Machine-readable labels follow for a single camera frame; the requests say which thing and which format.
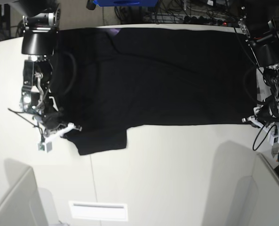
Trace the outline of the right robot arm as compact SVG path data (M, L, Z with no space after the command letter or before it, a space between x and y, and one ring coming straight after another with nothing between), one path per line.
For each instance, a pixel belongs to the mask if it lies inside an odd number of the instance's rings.
M20 109L33 116L42 141L49 137L61 137L81 126L63 120L62 109L55 108L50 88L57 65L50 63L57 47L57 35L61 16L56 0L14 0L11 7L22 14L22 54L24 62Z

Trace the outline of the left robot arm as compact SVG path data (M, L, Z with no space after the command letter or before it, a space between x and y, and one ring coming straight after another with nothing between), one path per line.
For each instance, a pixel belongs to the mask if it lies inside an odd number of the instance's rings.
M242 0L238 25L246 36L254 59L254 68L261 72L271 95L259 101L259 108L250 119L253 124L267 127L279 122L279 18L274 14L279 0Z

